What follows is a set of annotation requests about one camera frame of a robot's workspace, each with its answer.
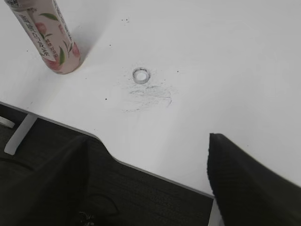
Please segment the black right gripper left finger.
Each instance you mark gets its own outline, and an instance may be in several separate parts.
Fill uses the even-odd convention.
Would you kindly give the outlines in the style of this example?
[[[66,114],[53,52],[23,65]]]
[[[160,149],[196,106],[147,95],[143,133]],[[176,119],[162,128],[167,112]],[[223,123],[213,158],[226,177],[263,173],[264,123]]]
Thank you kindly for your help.
[[[2,226],[76,226],[89,180],[87,138],[77,136],[37,168],[0,160]]]

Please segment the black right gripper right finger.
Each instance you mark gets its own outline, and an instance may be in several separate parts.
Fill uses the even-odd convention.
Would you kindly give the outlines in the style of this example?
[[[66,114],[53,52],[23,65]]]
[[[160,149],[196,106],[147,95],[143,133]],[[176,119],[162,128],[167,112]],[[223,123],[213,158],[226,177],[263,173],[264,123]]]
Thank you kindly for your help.
[[[207,175],[226,226],[301,224],[301,188],[223,134],[210,134]]]

